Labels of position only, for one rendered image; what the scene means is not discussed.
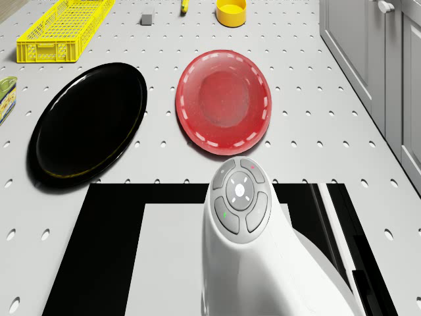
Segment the yellow bowl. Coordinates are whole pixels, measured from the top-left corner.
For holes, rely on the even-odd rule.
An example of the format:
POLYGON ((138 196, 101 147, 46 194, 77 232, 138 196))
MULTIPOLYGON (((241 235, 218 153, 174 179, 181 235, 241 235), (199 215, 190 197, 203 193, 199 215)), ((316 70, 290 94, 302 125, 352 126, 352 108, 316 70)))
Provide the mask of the yellow bowl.
POLYGON ((245 23, 246 0, 216 0, 216 17, 219 23, 228 27, 238 27, 245 23))

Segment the black plate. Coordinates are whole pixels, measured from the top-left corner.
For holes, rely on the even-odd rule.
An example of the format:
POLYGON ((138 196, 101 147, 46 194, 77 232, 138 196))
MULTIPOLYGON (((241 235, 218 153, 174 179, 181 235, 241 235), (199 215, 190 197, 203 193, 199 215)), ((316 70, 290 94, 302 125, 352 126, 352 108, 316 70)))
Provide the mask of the black plate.
POLYGON ((78 186, 110 167, 144 118, 147 85, 126 63, 91 68, 69 82, 41 114, 28 145, 34 180, 50 188, 78 186))

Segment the black stove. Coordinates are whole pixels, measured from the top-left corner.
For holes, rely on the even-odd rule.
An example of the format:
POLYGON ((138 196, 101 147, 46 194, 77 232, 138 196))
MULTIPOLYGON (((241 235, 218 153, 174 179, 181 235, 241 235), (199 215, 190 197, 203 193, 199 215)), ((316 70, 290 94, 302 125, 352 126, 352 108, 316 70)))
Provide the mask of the black stove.
MULTIPOLYGON (((42 316, 200 316, 206 184, 92 184, 42 316)), ((293 228, 362 301, 398 316, 343 184, 276 184, 293 228)))

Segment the yellow basket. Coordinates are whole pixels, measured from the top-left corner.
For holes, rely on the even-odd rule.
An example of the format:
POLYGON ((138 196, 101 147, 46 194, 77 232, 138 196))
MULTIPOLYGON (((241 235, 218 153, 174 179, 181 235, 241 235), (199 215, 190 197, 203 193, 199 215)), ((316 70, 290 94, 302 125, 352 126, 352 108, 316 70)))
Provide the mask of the yellow basket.
POLYGON ((59 0, 16 41, 19 63, 73 63, 115 0, 59 0))

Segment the white cabinet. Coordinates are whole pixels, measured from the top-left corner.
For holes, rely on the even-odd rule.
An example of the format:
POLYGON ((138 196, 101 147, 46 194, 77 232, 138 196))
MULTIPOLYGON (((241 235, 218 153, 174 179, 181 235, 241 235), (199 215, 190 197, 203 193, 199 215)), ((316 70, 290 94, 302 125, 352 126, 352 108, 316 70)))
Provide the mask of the white cabinet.
POLYGON ((320 0, 320 35, 421 194, 421 0, 320 0))

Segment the red plate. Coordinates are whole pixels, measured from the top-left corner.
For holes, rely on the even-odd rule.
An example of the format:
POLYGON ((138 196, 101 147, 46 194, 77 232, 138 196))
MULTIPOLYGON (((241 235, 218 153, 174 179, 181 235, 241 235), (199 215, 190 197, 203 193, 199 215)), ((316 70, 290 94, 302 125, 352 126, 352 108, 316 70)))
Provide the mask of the red plate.
POLYGON ((191 141, 216 155, 251 149, 270 124, 272 97, 263 73, 231 50, 207 51, 194 58, 180 77, 175 101, 191 141))

